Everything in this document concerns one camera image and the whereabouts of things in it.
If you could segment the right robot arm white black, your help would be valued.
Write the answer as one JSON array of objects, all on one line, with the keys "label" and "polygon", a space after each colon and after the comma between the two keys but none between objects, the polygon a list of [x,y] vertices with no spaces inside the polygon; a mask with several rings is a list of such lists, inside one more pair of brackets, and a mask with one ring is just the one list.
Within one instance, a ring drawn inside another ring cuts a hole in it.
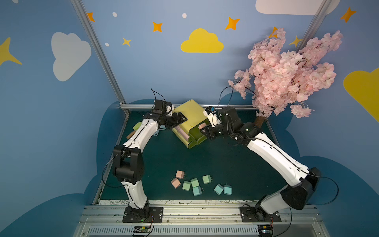
[{"label": "right robot arm white black", "polygon": [[319,169],[308,168],[293,159],[254,123],[243,123],[233,107],[215,110],[209,106],[203,114],[208,121],[201,123],[199,130],[206,138],[223,136],[236,140],[263,158],[286,181],[285,187],[259,200],[254,207],[257,214],[266,217],[286,208],[302,210],[307,205],[321,179]]}]

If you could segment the yellow-green drawer cabinet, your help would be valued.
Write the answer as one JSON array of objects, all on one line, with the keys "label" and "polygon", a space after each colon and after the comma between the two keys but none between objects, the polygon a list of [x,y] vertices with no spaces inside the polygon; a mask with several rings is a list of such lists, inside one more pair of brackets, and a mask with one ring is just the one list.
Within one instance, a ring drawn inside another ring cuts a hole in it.
[{"label": "yellow-green drawer cabinet", "polygon": [[203,123],[209,124],[208,117],[205,115],[205,109],[193,99],[175,108],[174,112],[181,112],[187,118],[187,121],[180,124],[180,128],[187,134],[193,128],[198,129],[198,126]]}]

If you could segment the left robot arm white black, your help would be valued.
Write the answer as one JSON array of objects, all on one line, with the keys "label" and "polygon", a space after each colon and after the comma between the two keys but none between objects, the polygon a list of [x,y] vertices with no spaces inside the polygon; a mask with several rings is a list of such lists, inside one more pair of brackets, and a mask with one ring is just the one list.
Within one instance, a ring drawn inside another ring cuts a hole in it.
[{"label": "left robot arm white black", "polygon": [[111,171],[125,188],[131,208],[143,209],[148,203],[142,185],[145,174],[144,148],[161,126],[174,128],[187,120],[182,112],[171,115],[148,113],[134,135],[123,145],[115,146]]}]

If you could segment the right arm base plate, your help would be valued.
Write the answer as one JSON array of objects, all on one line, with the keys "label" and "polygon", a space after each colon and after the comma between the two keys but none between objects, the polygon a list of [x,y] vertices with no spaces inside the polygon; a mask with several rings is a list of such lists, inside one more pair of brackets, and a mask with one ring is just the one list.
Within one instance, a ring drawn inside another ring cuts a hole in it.
[{"label": "right arm base plate", "polygon": [[263,210],[256,209],[255,207],[249,206],[247,204],[239,208],[241,220],[244,223],[253,223],[253,222],[281,222],[281,217],[278,212],[274,214],[267,214]]}]

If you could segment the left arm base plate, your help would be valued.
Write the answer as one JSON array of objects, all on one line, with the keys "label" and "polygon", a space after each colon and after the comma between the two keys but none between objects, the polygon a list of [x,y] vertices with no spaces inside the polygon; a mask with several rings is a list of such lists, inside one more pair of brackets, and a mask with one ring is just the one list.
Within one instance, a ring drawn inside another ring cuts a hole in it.
[{"label": "left arm base plate", "polygon": [[161,223],[163,218],[163,207],[147,207],[136,209],[128,206],[122,218],[123,223]]}]

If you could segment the pink plug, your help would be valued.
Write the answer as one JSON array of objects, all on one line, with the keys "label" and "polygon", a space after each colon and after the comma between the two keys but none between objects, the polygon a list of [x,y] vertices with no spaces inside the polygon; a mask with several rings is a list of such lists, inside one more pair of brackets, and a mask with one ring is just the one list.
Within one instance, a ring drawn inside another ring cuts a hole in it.
[{"label": "pink plug", "polygon": [[198,126],[198,129],[199,129],[199,130],[202,130],[202,129],[205,128],[206,126],[207,126],[206,123],[202,123],[202,124],[200,124],[200,125]]},{"label": "pink plug", "polygon": [[177,170],[175,177],[177,179],[184,179],[186,177],[186,174],[184,171]]},{"label": "pink plug", "polygon": [[181,182],[178,178],[174,178],[172,181],[171,181],[171,185],[177,189],[178,187],[180,187],[181,185]]}]

